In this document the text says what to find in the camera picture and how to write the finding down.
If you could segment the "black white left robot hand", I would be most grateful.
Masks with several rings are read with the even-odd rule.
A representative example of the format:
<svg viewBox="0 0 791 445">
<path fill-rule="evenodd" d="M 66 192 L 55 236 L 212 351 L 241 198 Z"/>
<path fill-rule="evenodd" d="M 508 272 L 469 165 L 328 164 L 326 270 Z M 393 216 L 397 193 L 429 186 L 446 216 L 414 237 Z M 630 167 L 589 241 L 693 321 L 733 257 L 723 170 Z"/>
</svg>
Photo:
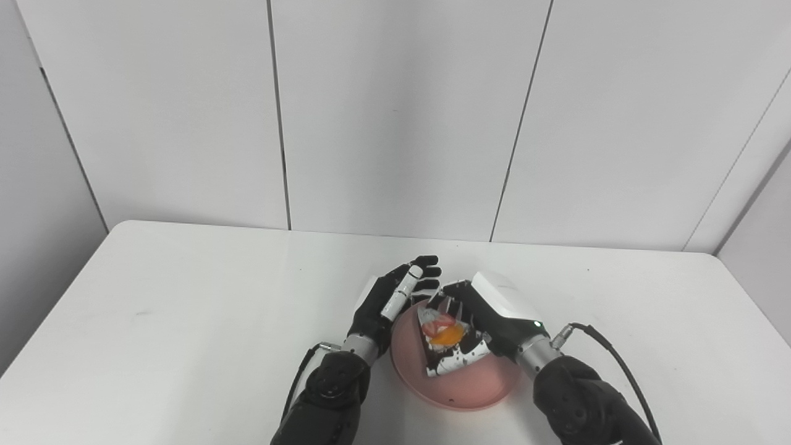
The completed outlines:
<svg viewBox="0 0 791 445">
<path fill-rule="evenodd" d="M 439 258 L 435 255 L 421 255 L 407 264 L 399 265 L 386 275 L 379 276 L 355 311 L 347 334 L 367 336 L 384 347 L 390 339 L 393 324 L 392 320 L 382 315 L 388 301 L 407 277 L 413 279 L 415 285 L 406 293 L 405 302 L 396 310 L 396 315 L 401 315 L 407 308 L 436 295 L 442 273 L 438 263 Z"/>
</svg>

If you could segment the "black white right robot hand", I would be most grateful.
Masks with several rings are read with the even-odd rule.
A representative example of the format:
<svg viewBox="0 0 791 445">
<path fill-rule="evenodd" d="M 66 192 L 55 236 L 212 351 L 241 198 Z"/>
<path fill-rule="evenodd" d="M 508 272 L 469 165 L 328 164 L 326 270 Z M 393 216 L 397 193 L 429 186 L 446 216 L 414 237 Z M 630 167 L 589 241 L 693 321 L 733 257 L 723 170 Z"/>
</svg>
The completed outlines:
<svg viewBox="0 0 791 445">
<path fill-rule="evenodd" d="M 429 377 L 494 355 L 534 379 L 559 357 L 535 308 L 515 284 L 491 271 L 445 285 L 418 309 L 417 318 Z"/>
</svg>

